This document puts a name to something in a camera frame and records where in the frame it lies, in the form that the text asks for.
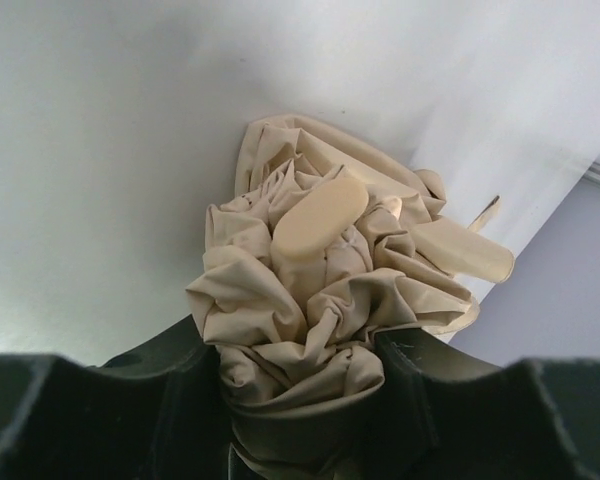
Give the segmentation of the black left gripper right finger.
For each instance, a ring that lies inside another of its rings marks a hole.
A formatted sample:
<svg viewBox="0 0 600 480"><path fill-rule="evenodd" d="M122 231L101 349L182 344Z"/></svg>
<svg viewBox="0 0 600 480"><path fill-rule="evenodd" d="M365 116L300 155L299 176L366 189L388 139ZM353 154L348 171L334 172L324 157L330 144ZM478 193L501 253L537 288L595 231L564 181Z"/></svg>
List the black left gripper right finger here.
<svg viewBox="0 0 600 480"><path fill-rule="evenodd" d="M317 471L353 451L367 479L600 479L600 359L496 367L420 330L375 338L367 404L278 420L275 458Z"/></svg>

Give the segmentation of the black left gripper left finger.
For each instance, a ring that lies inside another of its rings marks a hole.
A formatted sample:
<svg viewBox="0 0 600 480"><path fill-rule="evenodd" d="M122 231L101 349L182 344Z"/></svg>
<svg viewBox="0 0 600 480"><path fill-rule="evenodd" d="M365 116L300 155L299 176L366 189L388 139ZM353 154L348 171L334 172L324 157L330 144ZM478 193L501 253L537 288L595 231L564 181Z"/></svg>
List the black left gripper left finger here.
<svg viewBox="0 0 600 480"><path fill-rule="evenodd" d="M0 479L223 479L216 352L191 318L99 367L0 354Z"/></svg>

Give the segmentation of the beige folding umbrella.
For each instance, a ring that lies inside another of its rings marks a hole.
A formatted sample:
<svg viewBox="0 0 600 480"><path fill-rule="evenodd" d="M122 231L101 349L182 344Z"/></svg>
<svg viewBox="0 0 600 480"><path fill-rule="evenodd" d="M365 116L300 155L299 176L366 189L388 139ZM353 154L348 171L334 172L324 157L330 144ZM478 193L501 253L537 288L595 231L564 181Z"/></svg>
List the beige folding umbrella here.
<svg viewBox="0 0 600 480"><path fill-rule="evenodd" d="M461 275L500 283L515 258L442 215L433 171L412 171L317 120L248 125L234 196L206 213L188 301L216 349L238 457L267 479L345 479L385 382L383 331L466 328L479 305Z"/></svg>

